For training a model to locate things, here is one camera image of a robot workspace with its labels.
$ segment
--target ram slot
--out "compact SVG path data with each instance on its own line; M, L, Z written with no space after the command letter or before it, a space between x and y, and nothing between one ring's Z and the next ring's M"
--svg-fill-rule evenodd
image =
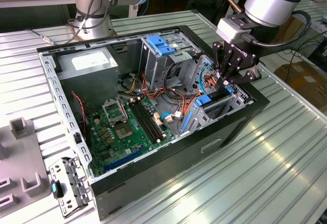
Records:
M155 143L157 139L163 139L160 130L141 104L132 104L130 109L152 142Z
M147 110L144 108L143 105L140 103L136 104L136 107L141 113L144 115L145 119L147 120L148 124L151 126L152 131L156 134L157 139L163 139L163 136L158 128L158 126L155 124L155 122L152 120L151 116L148 114Z

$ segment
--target motherboard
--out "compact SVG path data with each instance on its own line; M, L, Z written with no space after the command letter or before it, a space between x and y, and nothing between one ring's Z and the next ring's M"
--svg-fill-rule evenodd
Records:
M107 104L87 116L93 158L90 167L95 176L175 139L164 122L158 122L158 113L148 98ZM113 123L117 117L122 119Z

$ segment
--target ribbed aluminum table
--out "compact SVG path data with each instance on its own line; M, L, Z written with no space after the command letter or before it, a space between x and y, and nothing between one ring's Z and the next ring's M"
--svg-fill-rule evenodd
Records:
M208 44L215 27L191 11L119 19L119 34L188 25ZM40 30L56 42L67 27ZM0 125L32 119L46 167L72 154L64 136L35 48L33 33L0 34ZM314 223L327 207L327 118L261 67L254 86L269 100L228 146L120 209L103 223ZM50 195L0 223L99 223L92 203L61 217Z
M316 3L312 0L301 0L297 5L296 10L303 10L309 13L311 17L311 28L322 33L327 31L327 24L321 19L324 15L327 15L327 3ZM301 20L303 23L306 22L305 18L301 15L295 16L297 19Z

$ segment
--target circuit board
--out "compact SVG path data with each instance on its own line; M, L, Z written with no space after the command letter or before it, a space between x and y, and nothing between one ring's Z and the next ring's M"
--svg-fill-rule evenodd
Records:
M149 117L154 120L153 114L156 111L150 100L143 99L140 104L146 108ZM175 139L173 133L164 126L163 129L160 127L158 129L166 136L160 142L151 141L130 106L128 103L124 104L128 120L125 123L117 123L114 127L110 126L103 109L87 116L91 138L89 150L93 158L90 167L95 176L100 176L112 168ZM106 107L106 112L109 116L112 114L117 116L119 111L116 106L112 106L112 110Z

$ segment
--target gray plastic holder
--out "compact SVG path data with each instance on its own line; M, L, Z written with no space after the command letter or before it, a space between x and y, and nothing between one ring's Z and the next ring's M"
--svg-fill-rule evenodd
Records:
M51 193L33 122L0 128L0 218Z

